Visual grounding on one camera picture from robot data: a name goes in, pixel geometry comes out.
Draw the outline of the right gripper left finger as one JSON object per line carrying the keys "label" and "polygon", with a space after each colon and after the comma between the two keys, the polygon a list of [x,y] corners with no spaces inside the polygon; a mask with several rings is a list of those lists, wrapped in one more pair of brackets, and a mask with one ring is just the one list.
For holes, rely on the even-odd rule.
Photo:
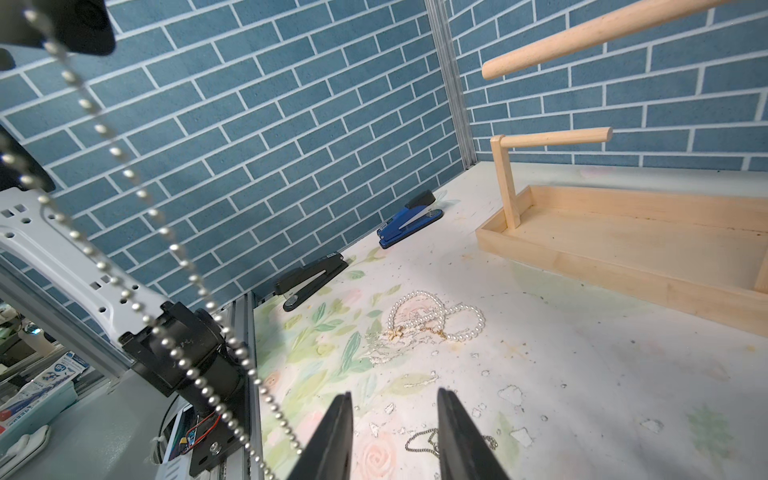
{"label": "right gripper left finger", "polygon": [[288,480],[349,480],[353,438],[352,397],[345,392],[333,399]]}

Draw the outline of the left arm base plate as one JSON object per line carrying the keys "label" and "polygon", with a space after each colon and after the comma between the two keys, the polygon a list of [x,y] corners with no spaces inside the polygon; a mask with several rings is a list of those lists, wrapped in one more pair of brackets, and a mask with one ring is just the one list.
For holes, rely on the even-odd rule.
{"label": "left arm base plate", "polygon": [[228,427],[228,420],[215,411],[204,413],[191,405],[181,412],[176,433],[173,452],[189,461],[190,477],[209,472],[243,447],[239,437]]}

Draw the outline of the black stapler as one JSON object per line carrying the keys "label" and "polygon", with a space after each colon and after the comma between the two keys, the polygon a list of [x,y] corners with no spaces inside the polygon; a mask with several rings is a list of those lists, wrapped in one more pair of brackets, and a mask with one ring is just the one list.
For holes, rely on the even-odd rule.
{"label": "black stapler", "polygon": [[294,311],[348,267],[341,253],[328,254],[283,274],[275,282],[274,293],[285,298],[285,312]]}

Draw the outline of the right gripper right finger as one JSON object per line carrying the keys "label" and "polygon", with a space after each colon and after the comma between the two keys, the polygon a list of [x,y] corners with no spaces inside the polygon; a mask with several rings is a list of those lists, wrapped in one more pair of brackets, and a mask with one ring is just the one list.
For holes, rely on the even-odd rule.
{"label": "right gripper right finger", "polygon": [[509,479],[455,392],[440,388],[437,409],[442,479]]}

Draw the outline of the blue stapler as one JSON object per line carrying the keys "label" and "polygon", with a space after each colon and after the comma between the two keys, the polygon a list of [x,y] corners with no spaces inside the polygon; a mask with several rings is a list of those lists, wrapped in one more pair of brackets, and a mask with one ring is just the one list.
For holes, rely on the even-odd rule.
{"label": "blue stapler", "polygon": [[388,249],[440,220],[444,212],[433,207],[435,202],[435,195],[429,189],[409,200],[376,231],[379,246]]}

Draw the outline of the floral table mat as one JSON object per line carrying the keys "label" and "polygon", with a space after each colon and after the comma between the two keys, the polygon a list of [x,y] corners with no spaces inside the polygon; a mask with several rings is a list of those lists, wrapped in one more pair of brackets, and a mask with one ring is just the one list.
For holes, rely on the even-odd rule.
{"label": "floral table mat", "polygon": [[444,217],[293,312],[254,313],[267,388],[301,441],[354,405],[355,479],[435,479],[453,390],[513,479],[763,479],[765,338],[481,251],[501,205],[488,163],[437,193]]}

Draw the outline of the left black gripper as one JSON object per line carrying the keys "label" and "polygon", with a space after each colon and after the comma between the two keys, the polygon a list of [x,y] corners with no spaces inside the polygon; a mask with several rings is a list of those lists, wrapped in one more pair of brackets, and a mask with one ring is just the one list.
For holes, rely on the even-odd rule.
{"label": "left black gripper", "polygon": [[[3,1],[1,3],[1,44],[36,48],[46,51],[64,66],[65,83],[82,95],[81,106],[91,115],[99,113],[85,82],[71,70],[70,53],[108,56],[116,48],[116,40],[102,1]],[[6,130],[1,130],[1,189],[27,186],[22,174],[13,169],[19,163],[38,179],[36,185],[45,192],[55,189],[43,167]]]}

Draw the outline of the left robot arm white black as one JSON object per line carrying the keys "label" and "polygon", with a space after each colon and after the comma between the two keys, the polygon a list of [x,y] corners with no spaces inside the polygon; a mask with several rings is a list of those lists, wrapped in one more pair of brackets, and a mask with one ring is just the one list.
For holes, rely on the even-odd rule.
{"label": "left robot arm white black", "polygon": [[[1,40],[45,49],[64,66],[65,80],[78,90],[81,107],[99,117],[97,104],[69,67],[67,55],[107,55],[114,50],[103,4],[12,1],[1,10]],[[169,248],[205,302],[197,311],[136,283],[74,228],[51,197],[55,186],[50,176],[7,130],[1,132],[1,152],[1,175],[13,183],[1,193],[8,208],[1,217],[3,249],[84,308],[113,349],[121,349],[132,368],[159,392],[179,392],[227,421],[245,409],[250,384],[247,350],[227,326],[195,266],[183,258],[181,246],[171,242]]]}

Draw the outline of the wooden jewelry display stand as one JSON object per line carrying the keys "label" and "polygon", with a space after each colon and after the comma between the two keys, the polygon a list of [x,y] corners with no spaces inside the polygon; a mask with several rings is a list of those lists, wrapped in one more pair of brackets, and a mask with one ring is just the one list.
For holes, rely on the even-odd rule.
{"label": "wooden jewelry display stand", "polygon": [[767,5],[526,1],[460,69],[502,207],[480,246],[767,332]]}

